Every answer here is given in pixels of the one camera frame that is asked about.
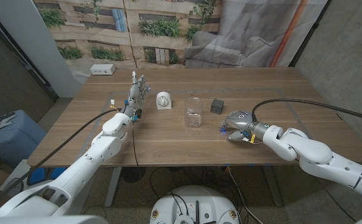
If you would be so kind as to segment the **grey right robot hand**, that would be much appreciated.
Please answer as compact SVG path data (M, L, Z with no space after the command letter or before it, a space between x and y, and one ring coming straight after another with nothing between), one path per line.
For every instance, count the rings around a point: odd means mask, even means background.
M228 141L246 141L254 144L253 119L245 111L232 111L220 123L220 131L226 135Z

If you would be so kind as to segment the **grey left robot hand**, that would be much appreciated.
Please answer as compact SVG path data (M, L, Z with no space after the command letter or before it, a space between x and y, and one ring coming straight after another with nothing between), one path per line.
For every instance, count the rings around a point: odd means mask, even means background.
M150 86L146 85L144 75L137 78L136 71L132 71L132 85L129 90L127 100L124 101L124 108L121 112L130 117L131 121L135 121L141 117L141 108L144 104L144 98L150 91Z

